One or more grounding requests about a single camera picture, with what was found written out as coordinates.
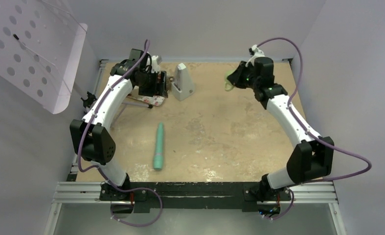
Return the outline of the light green mug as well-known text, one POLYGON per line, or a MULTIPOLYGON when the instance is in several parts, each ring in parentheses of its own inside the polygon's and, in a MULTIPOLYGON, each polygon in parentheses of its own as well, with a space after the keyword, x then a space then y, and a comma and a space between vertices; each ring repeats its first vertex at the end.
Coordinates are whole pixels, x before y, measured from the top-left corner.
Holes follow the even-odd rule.
POLYGON ((224 90, 230 92, 234 89, 234 85, 228 80, 228 77, 233 74, 233 70, 229 70, 224 75, 224 90))

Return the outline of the brown striped mug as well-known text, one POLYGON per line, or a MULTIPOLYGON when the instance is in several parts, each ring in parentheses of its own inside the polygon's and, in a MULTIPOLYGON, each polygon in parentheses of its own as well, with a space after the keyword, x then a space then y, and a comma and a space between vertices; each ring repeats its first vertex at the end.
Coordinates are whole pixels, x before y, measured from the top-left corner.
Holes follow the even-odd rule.
POLYGON ((167 92, 167 72, 161 71, 158 75, 158 87, 161 93, 167 92))

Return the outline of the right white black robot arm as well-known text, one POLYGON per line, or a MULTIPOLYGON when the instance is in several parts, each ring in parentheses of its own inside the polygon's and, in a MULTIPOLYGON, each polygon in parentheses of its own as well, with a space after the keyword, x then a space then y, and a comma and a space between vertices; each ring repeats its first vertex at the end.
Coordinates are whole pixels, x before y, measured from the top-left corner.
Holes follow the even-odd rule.
POLYGON ((254 195, 265 199, 272 199, 285 187, 328 176, 334 153, 333 140, 309 129, 285 88, 275 82, 273 70, 271 58, 258 57, 253 62, 241 61, 226 76, 228 85, 253 90, 255 99, 278 121, 294 148, 285 167, 262 176, 254 195))

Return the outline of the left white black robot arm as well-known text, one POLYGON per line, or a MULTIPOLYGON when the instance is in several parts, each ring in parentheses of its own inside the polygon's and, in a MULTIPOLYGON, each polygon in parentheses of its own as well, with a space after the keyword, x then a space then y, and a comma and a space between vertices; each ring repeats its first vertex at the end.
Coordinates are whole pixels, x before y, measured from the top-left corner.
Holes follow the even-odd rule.
POLYGON ((139 95, 168 97, 166 72, 162 58, 140 49, 132 49, 128 59, 115 64, 104 91, 82 119, 74 119, 69 128, 80 172, 97 169, 112 187, 118 200, 130 196, 130 178, 113 159, 116 143, 109 131, 114 116, 134 88, 139 95))

